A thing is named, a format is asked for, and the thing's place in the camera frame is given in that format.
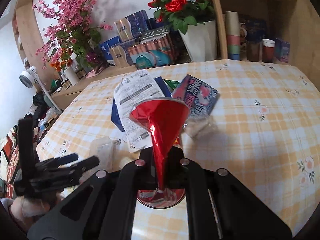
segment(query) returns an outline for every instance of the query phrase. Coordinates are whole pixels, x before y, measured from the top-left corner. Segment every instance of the floral print tablecloth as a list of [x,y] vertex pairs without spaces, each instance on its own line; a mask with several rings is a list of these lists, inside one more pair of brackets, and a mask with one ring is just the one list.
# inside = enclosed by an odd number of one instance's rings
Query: floral print tablecloth
[[[195,76],[221,94],[210,118],[217,130],[192,140],[185,156],[203,168],[227,168],[291,228],[305,225],[320,201],[320,93],[290,65],[216,60],[150,69],[154,77]],[[129,154],[124,133],[110,121],[113,90],[124,75],[91,83],[37,147],[41,160],[77,152],[89,156],[100,137],[116,140],[113,169]],[[167,210],[137,203],[132,239],[188,239],[186,202]]]

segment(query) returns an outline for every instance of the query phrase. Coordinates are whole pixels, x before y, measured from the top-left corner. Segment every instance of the wooden desk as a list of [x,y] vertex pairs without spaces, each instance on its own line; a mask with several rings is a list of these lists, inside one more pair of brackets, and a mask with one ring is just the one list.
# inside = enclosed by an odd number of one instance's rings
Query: wooden desk
[[75,86],[71,86],[67,89],[63,89],[60,92],[54,92],[52,94],[52,98],[56,102],[56,104],[60,107],[60,109],[64,110],[81,93],[81,91],[84,90],[87,87],[87,85],[89,85],[91,82],[101,80],[107,77],[113,77],[116,75],[133,72],[135,70],[136,70],[135,66],[129,66],[129,67],[123,67],[123,68],[119,68],[116,66],[108,67],[95,77],[91,77],[91,78],[83,77],[80,80],[80,82]]

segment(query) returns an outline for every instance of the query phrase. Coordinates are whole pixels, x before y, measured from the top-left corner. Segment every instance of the white vase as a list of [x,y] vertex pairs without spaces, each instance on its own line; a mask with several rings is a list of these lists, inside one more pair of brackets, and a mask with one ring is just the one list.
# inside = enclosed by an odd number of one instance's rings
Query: white vase
[[197,26],[188,25],[186,34],[181,34],[193,62],[215,60],[217,57],[216,21]]
[[73,86],[80,81],[72,67],[66,68],[63,73],[69,79],[69,81],[71,82],[71,85]]

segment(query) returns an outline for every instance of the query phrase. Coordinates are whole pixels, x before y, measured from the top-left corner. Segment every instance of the red foil wrapper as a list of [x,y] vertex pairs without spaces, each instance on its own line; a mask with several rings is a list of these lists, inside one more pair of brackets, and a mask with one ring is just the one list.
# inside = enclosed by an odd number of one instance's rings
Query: red foil wrapper
[[190,114],[187,105],[174,98],[153,98],[140,102],[130,119],[151,133],[159,190],[164,191],[168,152]]

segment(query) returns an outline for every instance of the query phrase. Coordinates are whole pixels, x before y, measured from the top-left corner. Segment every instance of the barcode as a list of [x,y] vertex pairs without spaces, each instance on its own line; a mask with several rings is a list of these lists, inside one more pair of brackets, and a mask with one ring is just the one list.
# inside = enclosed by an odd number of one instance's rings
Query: barcode
[[119,85],[116,87],[116,89],[115,89],[115,93],[118,93],[118,91],[119,91],[119,89],[120,89],[121,87],[123,87],[122,82],[121,82],[121,83],[119,83]]

